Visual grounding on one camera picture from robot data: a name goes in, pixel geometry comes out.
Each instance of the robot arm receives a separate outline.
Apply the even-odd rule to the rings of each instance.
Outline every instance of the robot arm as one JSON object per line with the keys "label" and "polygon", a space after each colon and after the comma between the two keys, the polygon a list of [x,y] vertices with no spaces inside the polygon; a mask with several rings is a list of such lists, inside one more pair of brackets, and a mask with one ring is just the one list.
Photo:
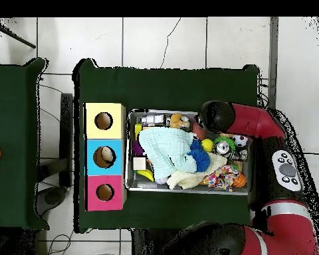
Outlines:
{"label": "robot arm", "polygon": [[275,118],[261,108],[211,101],[203,105],[199,123],[209,131],[255,139],[256,185],[249,193],[252,226],[195,226],[171,241],[165,253],[194,255],[204,242],[204,255],[318,255],[296,163]]}

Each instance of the yellow ball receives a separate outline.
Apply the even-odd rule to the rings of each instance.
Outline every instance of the yellow ball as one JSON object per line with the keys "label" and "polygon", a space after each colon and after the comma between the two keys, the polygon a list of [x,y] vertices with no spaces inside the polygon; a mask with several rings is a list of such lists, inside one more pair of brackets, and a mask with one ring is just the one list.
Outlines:
{"label": "yellow ball", "polygon": [[204,148],[204,150],[207,153],[210,153],[211,150],[213,149],[213,141],[211,141],[210,139],[204,139],[202,140],[202,147]]}

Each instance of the green table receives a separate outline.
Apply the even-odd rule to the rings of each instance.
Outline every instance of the green table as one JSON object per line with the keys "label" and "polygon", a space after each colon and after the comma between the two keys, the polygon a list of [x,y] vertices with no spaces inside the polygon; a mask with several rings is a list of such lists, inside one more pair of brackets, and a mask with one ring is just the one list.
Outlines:
{"label": "green table", "polygon": [[249,65],[243,70],[140,70],[97,68],[90,59],[81,60],[72,79],[75,90],[75,180],[74,224],[87,228],[185,228],[203,220],[219,223],[249,223],[247,197],[128,191],[121,211],[84,210],[85,102],[121,103],[126,110],[148,108],[198,112],[208,100],[223,100],[256,106],[259,70]]}
{"label": "green table", "polygon": [[43,59],[0,65],[0,227],[46,229],[35,211],[37,191],[37,79]]}

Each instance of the light blue towel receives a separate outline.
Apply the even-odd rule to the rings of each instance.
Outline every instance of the light blue towel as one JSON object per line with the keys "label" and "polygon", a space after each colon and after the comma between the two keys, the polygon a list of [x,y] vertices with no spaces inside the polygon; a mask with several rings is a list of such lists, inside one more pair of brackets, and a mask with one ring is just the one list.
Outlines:
{"label": "light blue towel", "polygon": [[181,129],[153,127],[139,133],[139,142],[154,166],[155,179],[161,179],[176,171],[194,173],[196,161],[188,155],[194,133]]}

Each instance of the stacked boxes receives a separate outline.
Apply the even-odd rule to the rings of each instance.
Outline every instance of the stacked boxes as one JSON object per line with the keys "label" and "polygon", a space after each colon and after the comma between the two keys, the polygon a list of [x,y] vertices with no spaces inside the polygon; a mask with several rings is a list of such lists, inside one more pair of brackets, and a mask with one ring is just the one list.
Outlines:
{"label": "stacked boxes", "polygon": [[121,104],[85,103],[86,211],[123,209],[126,111]]}

